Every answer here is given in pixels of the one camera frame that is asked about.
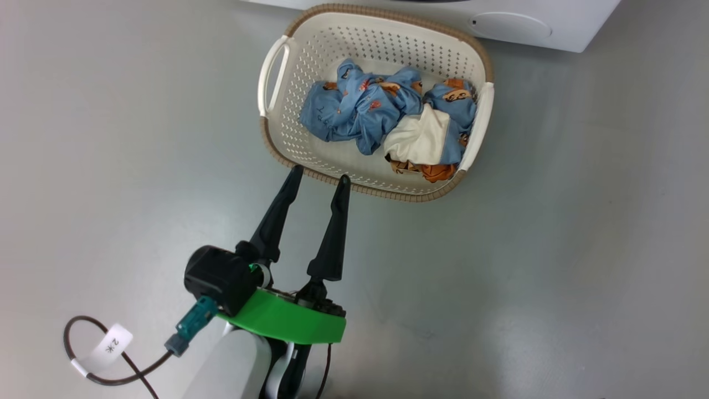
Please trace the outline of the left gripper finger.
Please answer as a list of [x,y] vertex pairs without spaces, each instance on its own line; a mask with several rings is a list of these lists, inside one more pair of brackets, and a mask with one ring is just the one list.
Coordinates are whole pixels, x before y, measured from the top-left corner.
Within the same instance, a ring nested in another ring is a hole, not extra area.
[[255,233],[251,236],[250,243],[258,250],[256,262],[271,264],[279,260],[282,232],[289,207],[298,195],[303,173],[303,166],[292,167]]
[[326,233],[316,257],[308,266],[312,281],[337,282],[342,279],[350,193],[351,180],[347,175],[342,175],[330,202],[331,216]]

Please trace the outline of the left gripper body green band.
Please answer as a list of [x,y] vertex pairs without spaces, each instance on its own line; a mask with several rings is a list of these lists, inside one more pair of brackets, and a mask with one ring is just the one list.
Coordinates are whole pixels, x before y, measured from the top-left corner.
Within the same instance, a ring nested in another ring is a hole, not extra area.
[[243,260],[218,266],[220,318],[234,328],[298,345],[342,340],[346,311],[327,297],[326,288],[337,276],[308,270],[309,281],[293,294],[269,287],[268,271]]

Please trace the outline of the blue cartoon print garment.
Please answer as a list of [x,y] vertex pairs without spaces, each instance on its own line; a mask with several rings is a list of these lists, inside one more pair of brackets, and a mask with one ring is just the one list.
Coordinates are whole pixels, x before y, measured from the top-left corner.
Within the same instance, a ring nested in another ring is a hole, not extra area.
[[299,115],[321,141],[354,141],[361,154],[370,156],[404,116],[422,111],[422,78],[412,66],[377,75],[347,58],[336,71],[336,81],[312,84]]

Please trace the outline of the blue garment with white lining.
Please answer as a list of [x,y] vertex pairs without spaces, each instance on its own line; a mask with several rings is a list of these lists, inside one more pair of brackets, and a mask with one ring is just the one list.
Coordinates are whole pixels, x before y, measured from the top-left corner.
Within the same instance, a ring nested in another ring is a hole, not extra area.
[[466,79],[446,79],[423,94],[420,114],[404,116],[383,142],[397,174],[430,183],[450,180],[463,161],[477,111],[477,91]]

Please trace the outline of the cream perforated laundry basket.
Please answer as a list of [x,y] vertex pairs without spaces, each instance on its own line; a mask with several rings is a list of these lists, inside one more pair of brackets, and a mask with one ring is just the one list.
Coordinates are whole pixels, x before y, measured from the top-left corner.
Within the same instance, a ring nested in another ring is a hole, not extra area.
[[[443,79],[465,79],[477,93],[471,138],[451,179],[431,183],[397,174],[381,152],[364,156],[354,141],[326,143],[299,121],[316,81],[335,81],[342,61],[382,75],[411,66],[424,89]],[[494,70],[486,49],[473,35],[438,21],[399,11],[346,3],[304,10],[271,46],[258,81],[259,126],[271,156],[284,166],[304,167],[304,175],[337,185],[348,175],[352,191],[403,202],[436,200],[461,184],[488,129],[494,103]]]

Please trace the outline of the white washing machine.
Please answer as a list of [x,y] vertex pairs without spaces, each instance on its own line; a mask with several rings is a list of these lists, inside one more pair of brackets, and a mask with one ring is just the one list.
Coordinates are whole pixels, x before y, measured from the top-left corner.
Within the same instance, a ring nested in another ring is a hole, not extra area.
[[479,38],[470,26],[472,16],[504,11],[537,18],[552,28],[542,40],[516,43],[581,53],[603,27],[621,0],[242,0],[269,7],[305,10],[322,3],[347,3],[363,7],[400,11],[465,30]]

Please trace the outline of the round white filter cover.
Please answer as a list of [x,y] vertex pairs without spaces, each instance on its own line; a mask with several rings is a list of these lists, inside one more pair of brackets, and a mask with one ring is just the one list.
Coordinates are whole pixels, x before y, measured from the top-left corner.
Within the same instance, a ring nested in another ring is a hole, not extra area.
[[547,23],[532,16],[504,11],[479,13],[471,17],[469,24],[478,35],[509,42],[542,40],[552,35],[552,28]]

